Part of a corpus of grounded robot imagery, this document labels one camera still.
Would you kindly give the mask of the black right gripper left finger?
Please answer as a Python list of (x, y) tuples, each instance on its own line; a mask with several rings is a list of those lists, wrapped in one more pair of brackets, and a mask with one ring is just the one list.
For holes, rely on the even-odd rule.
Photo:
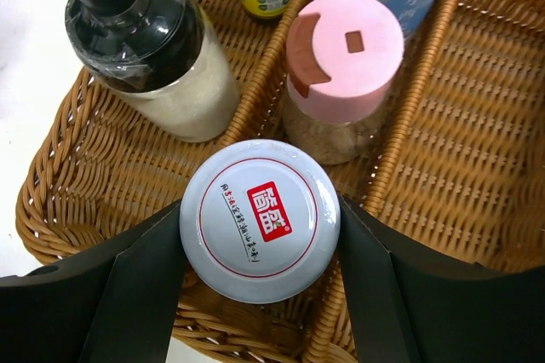
[(164, 362), (186, 271), (174, 202), (29, 274), (1, 279), (3, 362)]

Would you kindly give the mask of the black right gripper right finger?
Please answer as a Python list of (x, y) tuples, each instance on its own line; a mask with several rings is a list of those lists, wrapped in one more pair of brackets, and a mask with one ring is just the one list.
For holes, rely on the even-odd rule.
[(544, 270), (437, 252), (341, 199), (339, 257), (361, 362), (541, 362)]

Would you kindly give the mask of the white lid round jar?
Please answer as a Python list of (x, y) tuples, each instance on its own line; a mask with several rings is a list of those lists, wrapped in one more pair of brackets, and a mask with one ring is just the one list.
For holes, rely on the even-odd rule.
[(188, 261), (206, 285), (242, 303), (306, 290), (329, 265), (340, 225), (324, 169), (282, 141), (222, 148), (197, 169), (181, 201)]

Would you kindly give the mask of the pink lid spice jar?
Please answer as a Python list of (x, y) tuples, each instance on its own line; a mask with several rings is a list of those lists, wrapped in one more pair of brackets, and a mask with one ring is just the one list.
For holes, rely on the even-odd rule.
[(285, 43), (291, 144), (320, 164), (345, 163), (367, 147), (404, 56), (393, 13), (377, 0), (313, 0)]

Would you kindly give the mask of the white salt grinder black top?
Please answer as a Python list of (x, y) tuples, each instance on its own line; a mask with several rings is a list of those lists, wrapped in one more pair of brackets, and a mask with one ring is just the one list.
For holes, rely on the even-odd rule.
[(68, 0), (66, 34), (94, 79), (182, 141), (224, 132), (240, 92), (197, 0)]

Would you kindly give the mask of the brown wicker divided basket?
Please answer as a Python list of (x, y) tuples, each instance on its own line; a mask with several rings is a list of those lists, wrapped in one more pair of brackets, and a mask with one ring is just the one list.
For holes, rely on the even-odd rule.
[[(311, 0), (280, 22), (241, 0), (199, 0), (243, 87), (225, 135), (190, 144), (81, 71), (16, 205), (25, 248), (52, 263), (180, 198), (208, 156), (252, 136), (284, 139), (284, 42)], [(437, 0), (412, 38), (365, 153), (327, 169), (339, 193), (450, 256), (508, 272), (544, 260), (544, 0)], [(340, 269), (286, 301), (250, 306), (186, 274), (173, 334), (223, 362), (354, 362)]]

